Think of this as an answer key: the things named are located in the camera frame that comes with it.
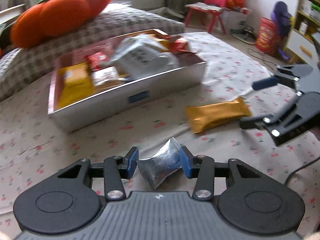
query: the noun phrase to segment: blue label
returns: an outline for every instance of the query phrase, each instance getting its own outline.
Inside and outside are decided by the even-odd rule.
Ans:
[[[149,90],[140,92],[140,93],[135,94],[133,96],[129,96],[128,100],[129,100],[129,103],[132,104],[134,102],[140,101],[140,100],[148,98],[148,97],[149,97]]]

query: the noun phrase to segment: yellow package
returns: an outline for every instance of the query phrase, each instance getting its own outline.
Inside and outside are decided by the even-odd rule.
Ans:
[[[156,37],[155,34],[147,34],[149,37],[153,38],[155,41],[159,42],[162,46],[166,47],[167,50],[163,51],[166,52],[169,50],[169,46],[170,46],[170,42],[168,40],[165,39],[159,39]]]
[[[231,120],[252,115],[242,97],[213,105],[186,107],[185,110],[190,129],[194,133],[203,132]]]
[[[64,76],[64,87],[58,107],[62,108],[93,94],[93,85],[87,63],[62,68],[58,74]]]

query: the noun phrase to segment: orange pumpkin pillow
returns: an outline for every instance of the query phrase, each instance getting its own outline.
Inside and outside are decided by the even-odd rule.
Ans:
[[[41,0],[26,10],[11,28],[11,42],[31,48],[48,37],[57,37],[96,17],[112,0]]]

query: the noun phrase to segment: snack box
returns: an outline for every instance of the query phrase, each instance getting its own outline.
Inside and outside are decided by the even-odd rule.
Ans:
[[[57,58],[50,84],[48,114],[59,127],[66,132],[71,132],[121,111],[201,83],[206,62],[193,53],[181,54],[177,55],[180,64],[177,69],[110,88],[59,109],[58,99],[63,89],[63,76],[58,74],[60,68],[85,62],[85,55],[98,51],[111,56],[112,51],[123,39],[141,33],[155,34],[159,39],[167,36],[166,33],[157,29],[129,33],[99,41]]]

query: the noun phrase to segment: floral bedsheet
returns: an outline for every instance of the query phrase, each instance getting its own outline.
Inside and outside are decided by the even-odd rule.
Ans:
[[[199,135],[189,129],[184,108],[233,100],[243,95],[254,114],[275,112],[294,92],[278,85],[255,92],[251,83],[269,76],[267,69],[239,50],[208,33],[185,33],[191,47],[208,61],[203,84],[160,100],[124,111],[111,118],[66,134],[47,115],[51,74],[36,80],[0,103],[0,230],[10,237],[20,229],[12,213],[16,197],[24,190],[81,158],[102,162],[106,157],[125,155],[138,146],[140,158],[152,156],[170,138],[194,154],[213,157],[217,162],[238,158],[274,179],[284,182],[288,173],[316,158],[320,143],[310,132],[277,148],[265,131],[243,131],[237,122],[216,127]],[[290,187],[305,201],[306,214],[298,232],[313,231],[320,219],[320,162],[294,177]],[[192,192],[196,180],[177,171],[157,189]],[[124,181],[127,193],[149,190],[137,170]],[[93,190],[103,194],[102,179]],[[225,190],[217,179],[215,194]]]

